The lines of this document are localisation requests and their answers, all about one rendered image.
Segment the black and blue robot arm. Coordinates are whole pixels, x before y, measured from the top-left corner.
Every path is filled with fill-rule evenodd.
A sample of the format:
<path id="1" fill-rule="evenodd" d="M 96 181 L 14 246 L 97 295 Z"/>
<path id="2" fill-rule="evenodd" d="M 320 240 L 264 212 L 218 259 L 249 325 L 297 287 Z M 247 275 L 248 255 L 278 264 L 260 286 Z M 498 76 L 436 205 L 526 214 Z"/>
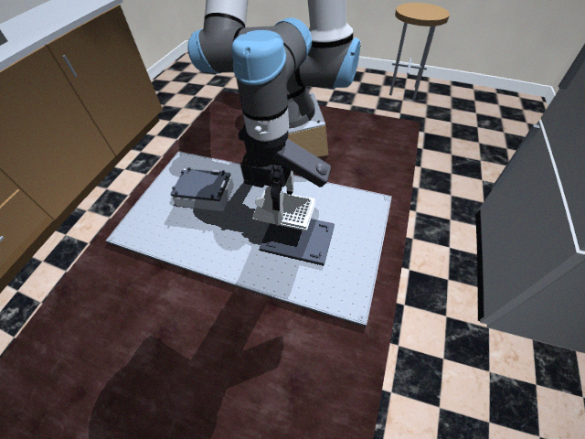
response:
<path id="1" fill-rule="evenodd" d="M 306 87 L 352 84 L 360 40 L 346 22 L 346 0 L 308 0 L 309 29 L 296 18 L 245 27 L 248 1 L 207 0 L 204 29 L 192 33 L 187 49 L 199 71 L 234 72 L 247 133 L 269 142 L 314 117 Z M 271 159 L 318 187 L 331 171 L 289 139 L 275 147 Z"/>

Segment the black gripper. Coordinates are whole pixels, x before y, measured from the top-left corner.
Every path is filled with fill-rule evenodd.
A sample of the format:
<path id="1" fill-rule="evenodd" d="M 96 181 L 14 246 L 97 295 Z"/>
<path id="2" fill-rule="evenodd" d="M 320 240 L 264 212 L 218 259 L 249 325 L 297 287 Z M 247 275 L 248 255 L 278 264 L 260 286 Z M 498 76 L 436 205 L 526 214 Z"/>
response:
<path id="1" fill-rule="evenodd" d="M 268 186 L 265 189 L 265 196 L 256 198 L 256 205 L 273 213 L 275 224 L 279 226 L 283 219 L 282 187 L 287 187 L 287 194 L 293 193 L 294 172 L 272 160 L 271 156 L 275 148 L 268 148 L 284 144 L 288 139 L 289 133 L 287 131 L 279 139 L 263 142 L 250 137 L 244 124 L 238 135 L 239 139 L 244 141 L 246 147 L 246 154 L 240 164 L 244 183 L 254 187 Z M 249 150 L 247 144 L 249 145 Z M 258 147 L 264 147 L 265 149 Z"/>

